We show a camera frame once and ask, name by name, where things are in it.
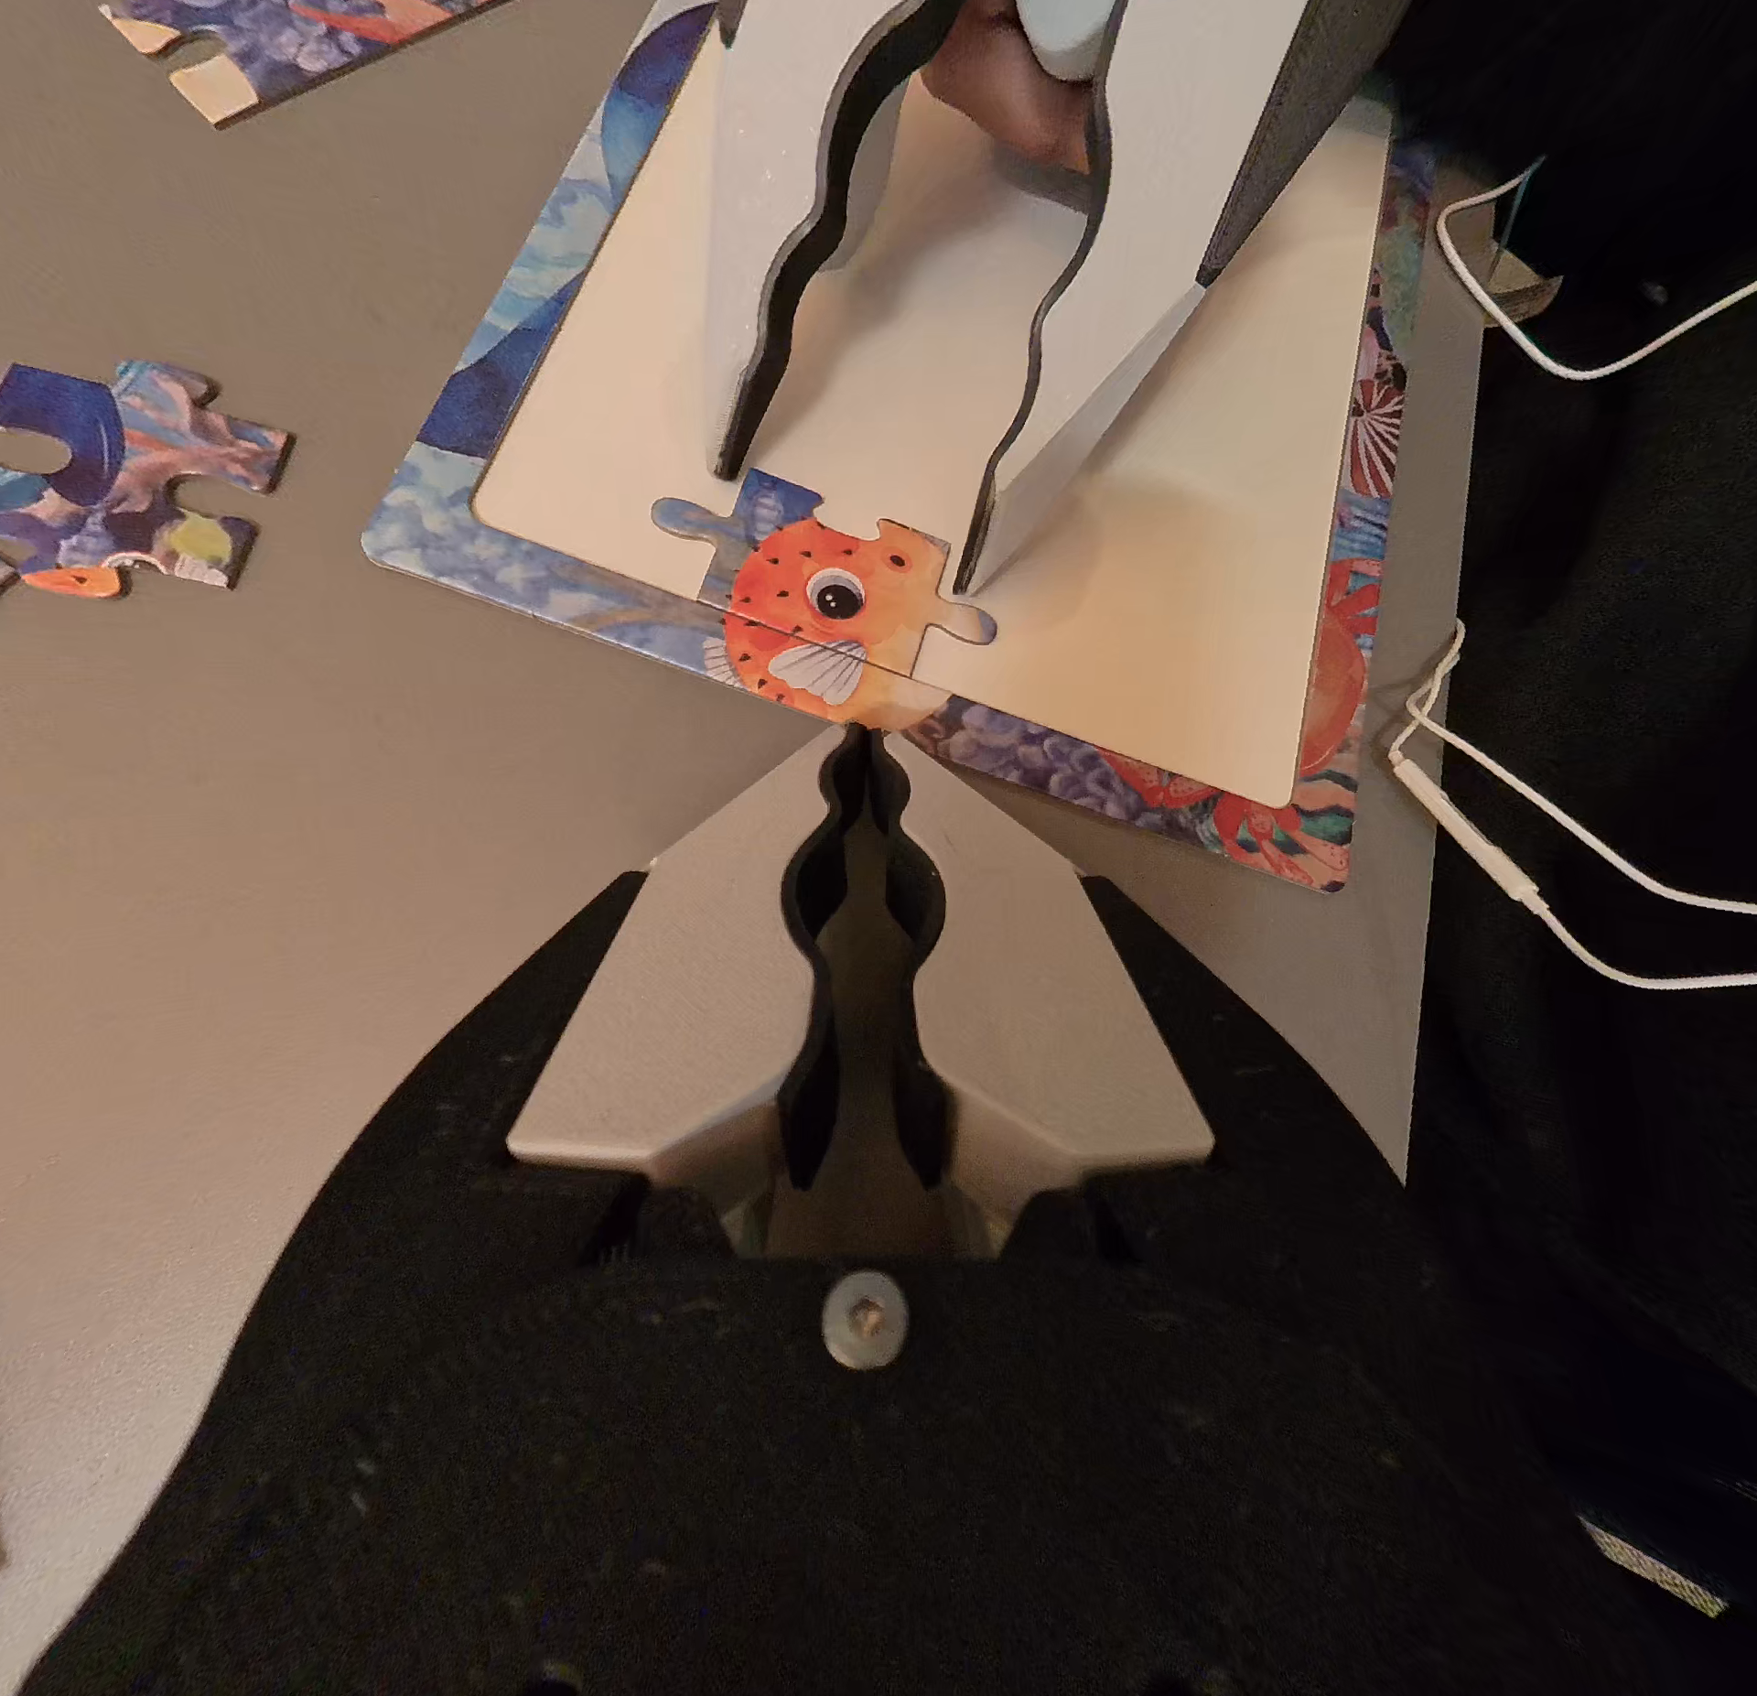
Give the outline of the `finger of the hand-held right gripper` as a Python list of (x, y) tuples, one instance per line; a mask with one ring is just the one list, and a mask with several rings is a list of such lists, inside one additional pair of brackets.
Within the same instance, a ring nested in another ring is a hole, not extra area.
[(788, 365), (803, 291), (851, 224), (880, 112), (964, 0), (717, 0), (704, 405), (708, 462), (743, 467)]
[(1121, 0), (1094, 77), (1094, 203), (1032, 321), (957, 592), (982, 592), (1023, 551), (1202, 299), (1198, 269), (1306, 4)]

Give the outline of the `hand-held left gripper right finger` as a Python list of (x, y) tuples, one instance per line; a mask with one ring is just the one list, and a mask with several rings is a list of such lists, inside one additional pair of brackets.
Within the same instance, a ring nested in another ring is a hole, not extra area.
[(874, 733), (867, 764), (909, 940), (891, 1083), (922, 1183), (1057, 1192), (1207, 1160), (1215, 1136), (1081, 874), (911, 742)]

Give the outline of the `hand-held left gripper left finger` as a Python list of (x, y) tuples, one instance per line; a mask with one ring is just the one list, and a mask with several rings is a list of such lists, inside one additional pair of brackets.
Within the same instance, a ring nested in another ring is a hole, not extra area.
[(651, 861), (510, 1127), (516, 1160), (699, 1196), (816, 1178), (840, 1092), (819, 940), (869, 744), (823, 733)]

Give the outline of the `colourful puzzle frame board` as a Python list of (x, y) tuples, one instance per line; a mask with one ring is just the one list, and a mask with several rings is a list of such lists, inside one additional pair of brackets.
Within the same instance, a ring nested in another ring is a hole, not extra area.
[[(977, 431), (1013, 365), (1002, 324), (1074, 246), (1072, 207), (982, 154), (918, 92), (869, 242), (801, 306), (777, 427), (744, 500), (691, 451), (688, 368), (704, 291), (711, 0), (657, 0), (488, 315), (362, 531), (373, 562), (730, 678), (708, 550), (669, 540), (664, 498), (759, 526), (814, 506), (865, 542), (882, 518), (948, 540)], [(1379, 88), (1345, 106), (1266, 220), (1070, 482), (1023, 559), (975, 595), (997, 638), (931, 630), (916, 674), (801, 713), (889, 714), (980, 773), (1231, 855), (1255, 808), (1299, 801), (1273, 845), (1314, 890), (1347, 877), (1352, 731), (1372, 614), (1348, 674), (1310, 672), (1328, 616), (1383, 557), (1400, 401), (1352, 453), (1390, 247), (1420, 257), (1425, 183), (1396, 169)]]

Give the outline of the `orange pufferfish puzzle piece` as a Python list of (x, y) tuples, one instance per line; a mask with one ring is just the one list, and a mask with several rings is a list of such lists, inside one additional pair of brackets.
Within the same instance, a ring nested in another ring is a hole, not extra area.
[(880, 707), (907, 692), (929, 630), (986, 647), (999, 627), (942, 594), (944, 542), (889, 518), (854, 537), (827, 526), (819, 504), (754, 469), (728, 515), (657, 498), (649, 518), (713, 550), (697, 594), (719, 612), (706, 674), (805, 714), (878, 724)]

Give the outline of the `person's right hand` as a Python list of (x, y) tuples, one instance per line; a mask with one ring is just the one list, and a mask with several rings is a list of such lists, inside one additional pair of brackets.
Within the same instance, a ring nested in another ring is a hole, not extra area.
[(1015, 0), (964, 0), (922, 79), (935, 101), (1024, 161), (1088, 172), (1090, 90), (1041, 66)]

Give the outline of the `large purple orange puzzle piece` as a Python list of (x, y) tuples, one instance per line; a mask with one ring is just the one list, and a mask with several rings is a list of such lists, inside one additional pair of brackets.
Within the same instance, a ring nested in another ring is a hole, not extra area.
[(118, 0), (100, 17), (225, 128), (505, 0)]

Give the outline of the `pile of jigsaw puzzle pieces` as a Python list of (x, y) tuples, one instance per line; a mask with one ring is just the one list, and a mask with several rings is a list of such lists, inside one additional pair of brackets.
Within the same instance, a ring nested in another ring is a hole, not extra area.
[(232, 590), (256, 526), (199, 513), (175, 491), (215, 480), (269, 495), (296, 438), (214, 407), (215, 383), (164, 363), (120, 363), (107, 383), (10, 363), (1, 425), (60, 443), (64, 464), (29, 473), (3, 460), (1, 584), (120, 599), (135, 573)]

